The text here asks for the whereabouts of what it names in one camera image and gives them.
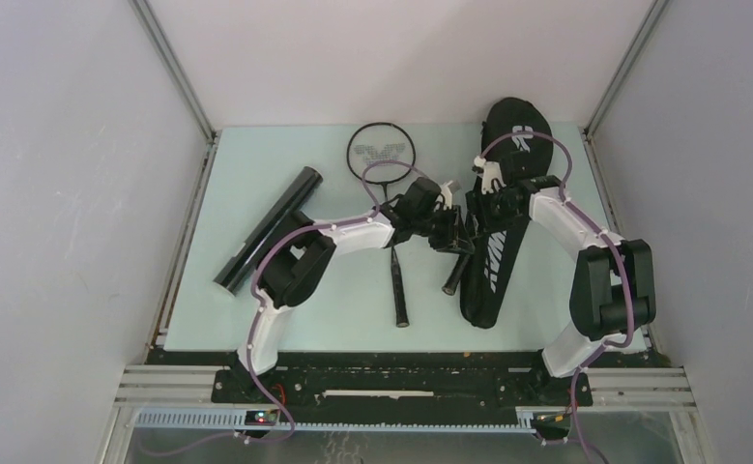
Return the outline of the black racket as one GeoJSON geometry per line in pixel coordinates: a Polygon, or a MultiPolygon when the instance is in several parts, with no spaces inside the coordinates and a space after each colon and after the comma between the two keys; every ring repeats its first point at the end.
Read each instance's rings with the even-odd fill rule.
{"type": "Polygon", "coordinates": [[[461,282],[462,276],[472,259],[471,254],[460,254],[442,286],[442,291],[448,296],[454,296],[461,282]]]}
{"type": "Polygon", "coordinates": [[[350,172],[382,190],[389,200],[389,187],[405,179],[416,163],[415,144],[407,131],[389,122],[369,123],[358,128],[347,143],[346,163],[350,172]]]}

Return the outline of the black racket bag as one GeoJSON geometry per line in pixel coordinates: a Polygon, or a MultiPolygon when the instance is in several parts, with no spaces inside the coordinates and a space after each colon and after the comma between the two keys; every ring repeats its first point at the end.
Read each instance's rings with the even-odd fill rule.
{"type": "MultiPolygon", "coordinates": [[[[504,139],[485,156],[500,165],[504,184],[548,174],[554,145],[532,136],[533,131],[552,133],[545,117],[531,102],[505,97],[490,107],[482,123],[481,148],[487,149],[499,137],[504,139]]],[[[465,199],[476,250],[460,278],[460,310],[471,325],[490,329],[498,320],[530,220],[522,212],[504,215],[503,222],[498,223],[489,211],[489,196],[482,193],[480,177],[476,177],[465,199]]]]}

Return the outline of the black shuttlecock tube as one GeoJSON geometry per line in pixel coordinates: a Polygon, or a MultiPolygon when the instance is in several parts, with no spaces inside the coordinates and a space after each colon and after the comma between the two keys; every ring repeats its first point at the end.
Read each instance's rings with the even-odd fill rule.
{"type": "Polygon", "coordinates": [[[323,177],[316,169],[304,166],[246,237],[240,250],[223,266],[214,283],[236,295],[270,249],[269,242],[276,243],[277,228],[300,210],[322,182],[323,177]]]}

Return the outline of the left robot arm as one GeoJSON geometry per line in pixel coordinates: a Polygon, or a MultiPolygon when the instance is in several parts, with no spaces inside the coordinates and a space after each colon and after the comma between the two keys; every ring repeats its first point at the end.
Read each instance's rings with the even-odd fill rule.
{"type": "Polygon", "coordinates": [[[418,177],[396,200],[377,203],[367,213],[334,220],[313,220],[296,211],[274,236],[251,276],[250,292],[258,302],[244,347],[243,365],[234,389],[248,402],[260,402],[272,389],[267,372],[277,353],[294,307],[317,289],[335,256],[366,249],[389,248],[424,237],[437,251],[470,255],[475,247],[468,236],[461,209],[454,201],[460,186],[438,184],[418,177]]]}

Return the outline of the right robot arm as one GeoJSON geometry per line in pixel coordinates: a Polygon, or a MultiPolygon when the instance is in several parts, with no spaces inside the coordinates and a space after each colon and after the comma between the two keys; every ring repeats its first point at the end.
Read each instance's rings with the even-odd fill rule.
{"type": "Polygon", "coordinates": [[[570,200],[557,177],[523,179],[506,187],[494,181],[488,192],[476,185],[466,204],[476,251],[460,277],[460,306],[474,326],[496,324],[530,223],[548,232],[575,264],[570,321],[541,350],[541,370],[528,379],[537,402],[556,402],[567,390],[565,377],[608,347],[628,346],[636,330],[654,320],[650,246],[598,225],[570,200]]]}

